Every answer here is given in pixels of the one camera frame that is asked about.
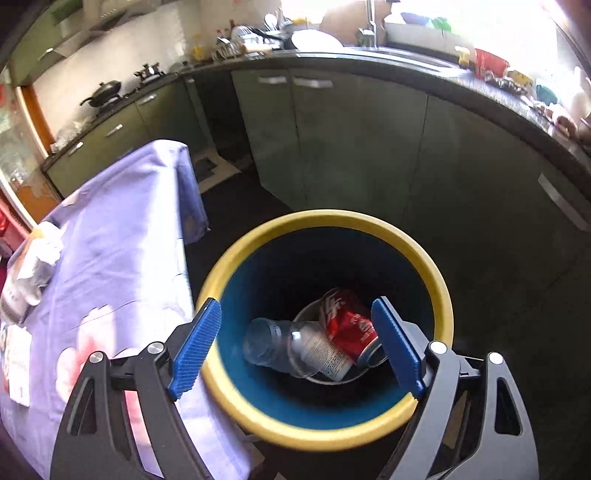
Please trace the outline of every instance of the trash can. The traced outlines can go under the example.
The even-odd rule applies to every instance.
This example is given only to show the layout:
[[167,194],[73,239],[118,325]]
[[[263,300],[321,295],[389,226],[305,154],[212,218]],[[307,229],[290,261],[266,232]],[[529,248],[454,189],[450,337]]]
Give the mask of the trash can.
[[318,385],[247,363],[242,338],[256,317],[293,320],[333,287],[371,305],[387,296],[404,320],[451,347],[452,303],[427,253],[392,225],[355,212],[308,210],[267,222],[233,244],[209,273],[197,308],[222,305],[222,327],[203,365],[221,407],[281,446],[330,451],[364,445],[412,416],[417,402],[386,362],[344,385]]

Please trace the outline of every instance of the red container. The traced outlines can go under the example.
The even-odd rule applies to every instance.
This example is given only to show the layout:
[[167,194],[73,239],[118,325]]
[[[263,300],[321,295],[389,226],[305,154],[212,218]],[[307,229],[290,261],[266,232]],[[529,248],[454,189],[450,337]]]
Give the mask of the red container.
[[502,77],[509,62],[492,53],[475,48],[476,51],[476,76],[484,78],[487,70],[492,71],[496,77]]
[[358,368],[377,367],[386,360],[369,309],[357,295],[334,288],[320,301],[320,325],[333,344],[351,357]]

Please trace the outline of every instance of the yellow rim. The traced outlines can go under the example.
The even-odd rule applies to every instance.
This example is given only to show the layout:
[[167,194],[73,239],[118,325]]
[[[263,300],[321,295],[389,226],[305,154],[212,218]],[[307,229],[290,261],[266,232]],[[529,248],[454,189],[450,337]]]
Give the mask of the yellow rim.
[[[337,226],[368,233],[402,253],[417,270],[433,305],[434,339],[452,346],[452,301],[443,277],[425,250],[398,228],[362,213],[343,210],[307,210],[291,213],[248,232],[234,243],[212,268],[197,299],[197,310],[209,297],[222,298],[223,291],[240,264],[261,245],[278,236],[303,228]],[[379,439],[404,425],[417,401],[408,393],[388,411],[359,425],[335,430],[312,430],[275,420],[252,406],[234,386],[224,369],[214,341],[201,370],[202,377],[222,408],[244,428],[259,437],[298,450],[345,450]]]

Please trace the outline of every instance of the blue gripper pad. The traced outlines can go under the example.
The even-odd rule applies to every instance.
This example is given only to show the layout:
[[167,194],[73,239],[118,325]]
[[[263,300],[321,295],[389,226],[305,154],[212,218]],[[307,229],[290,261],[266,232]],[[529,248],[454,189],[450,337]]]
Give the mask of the blue gripper pad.
[[193,327],[173,362],[168,392],[175,400],[193,388],[207,352],[222,325],[222,306],[212,299],[192,324]]
[[424,350],[420,353],[417,352],[413,342],[406,335],[403,324],[408,322],[404,322],[400,318],[386,297],[374,300],[371,306],[371,321],[382,342],[382,347],[388,355],[388,361],[396,374],[400,387],[420,400],[426,390],[422,362]]

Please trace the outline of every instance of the black pan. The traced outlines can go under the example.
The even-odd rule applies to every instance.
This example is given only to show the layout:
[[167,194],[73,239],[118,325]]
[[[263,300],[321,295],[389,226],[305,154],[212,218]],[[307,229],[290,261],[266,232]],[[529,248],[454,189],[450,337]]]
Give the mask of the black pan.
[[95,90],[92,96],[85,98],[80,102],[82,105],[84,102],[88,102],[91,107],[100,107],[113,97],[117,96],[119,90],[121,90],[121,82],[118,80],[111,80],[110,82],[101,82],[100,87]]

